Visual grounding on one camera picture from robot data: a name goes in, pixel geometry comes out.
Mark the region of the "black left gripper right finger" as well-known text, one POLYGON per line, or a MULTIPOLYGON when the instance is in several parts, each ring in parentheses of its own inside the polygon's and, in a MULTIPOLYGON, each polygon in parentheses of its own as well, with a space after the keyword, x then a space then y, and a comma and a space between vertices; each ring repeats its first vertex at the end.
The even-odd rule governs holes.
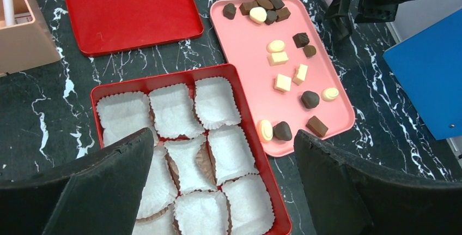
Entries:
POLYGON ((461 182, 381 166, 304 130, 294 152, 317 234, 461 234, 461 182))

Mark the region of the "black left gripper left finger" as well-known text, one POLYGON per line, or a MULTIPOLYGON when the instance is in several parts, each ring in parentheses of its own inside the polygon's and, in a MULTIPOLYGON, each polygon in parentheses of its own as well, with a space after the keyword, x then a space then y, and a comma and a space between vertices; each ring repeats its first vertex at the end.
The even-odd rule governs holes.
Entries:
POLYGON ((143 128, 97 152, 1 182, 1 234, 131 234, 153 157, 143 128))

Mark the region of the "brown rectangular chocolate bottom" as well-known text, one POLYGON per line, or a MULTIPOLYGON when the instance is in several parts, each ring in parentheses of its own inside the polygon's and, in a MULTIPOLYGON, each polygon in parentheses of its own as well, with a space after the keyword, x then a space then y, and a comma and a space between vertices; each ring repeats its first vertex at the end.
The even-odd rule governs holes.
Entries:
POLYGON ((329 128, 317 117, 312 116, 306 123, 306 127, 316 136, 324 137, 329 128))

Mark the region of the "dark heart chocolate bottom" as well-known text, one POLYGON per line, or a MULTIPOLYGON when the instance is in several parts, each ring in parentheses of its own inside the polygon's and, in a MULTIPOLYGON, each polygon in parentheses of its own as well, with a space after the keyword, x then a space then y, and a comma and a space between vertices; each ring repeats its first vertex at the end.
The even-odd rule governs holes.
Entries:
POLYGON ((278 140, 287 142, 293 138, 291 128, 286 121, 281 121, 275 124, 272 129, 274 138, 278 140))

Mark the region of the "dark square chocolate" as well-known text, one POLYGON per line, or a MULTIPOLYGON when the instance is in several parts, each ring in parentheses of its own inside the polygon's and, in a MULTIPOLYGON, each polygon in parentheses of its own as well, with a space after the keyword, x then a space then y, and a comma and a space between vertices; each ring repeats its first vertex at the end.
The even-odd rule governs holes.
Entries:
POLYGON ((307 33, 305 33, 305 32, 296 33, 295 35, 293 35, 292 39, 294 41, 294 44, 295 44, 296 48, 298 48, 298 49, 303 48, 303 47, 307 46, 310 43, 310 39, 309 39, 307 33))

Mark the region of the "red chocolate box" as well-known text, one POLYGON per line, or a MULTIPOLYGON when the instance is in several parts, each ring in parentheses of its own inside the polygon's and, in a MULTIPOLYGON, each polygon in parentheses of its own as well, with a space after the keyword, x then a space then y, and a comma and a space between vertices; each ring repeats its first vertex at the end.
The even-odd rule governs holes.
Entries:
POLYGON ((103 147, 153 133, 133 234, 290 233, 233 65, 101 85, 90 99, 103 147))

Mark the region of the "white block chocolate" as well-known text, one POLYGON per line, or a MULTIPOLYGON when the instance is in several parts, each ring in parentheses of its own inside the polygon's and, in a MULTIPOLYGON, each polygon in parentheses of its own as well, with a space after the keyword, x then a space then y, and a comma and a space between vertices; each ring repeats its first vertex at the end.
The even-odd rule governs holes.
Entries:
POLYGON ((308 71, 308 66, 305 64, 300 64, 295 69, 295 74, 293 76, 292 81, 297 85, 302 84, 303 82, 305 82, 307 71, 308 71))

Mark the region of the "white rectangular chocolate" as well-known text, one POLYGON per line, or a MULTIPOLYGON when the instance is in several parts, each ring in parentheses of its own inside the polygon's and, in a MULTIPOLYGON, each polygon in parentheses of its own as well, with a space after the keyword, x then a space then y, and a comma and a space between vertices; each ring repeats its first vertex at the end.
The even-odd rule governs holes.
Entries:
POLYGON ((285 51, 271 53, 268 55, 267 59, 270 66, 286 64, 289 60, 285 51))

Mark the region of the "white square chocolate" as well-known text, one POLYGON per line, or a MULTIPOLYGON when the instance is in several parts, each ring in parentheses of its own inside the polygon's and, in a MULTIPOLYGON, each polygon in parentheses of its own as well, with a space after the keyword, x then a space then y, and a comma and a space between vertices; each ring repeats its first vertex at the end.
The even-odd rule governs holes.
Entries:
POLYGON ((274 83, 274 90, 280 92, 289 92, 291 89, 291 77, 285 76, 283 74, 277 74, 274 83))

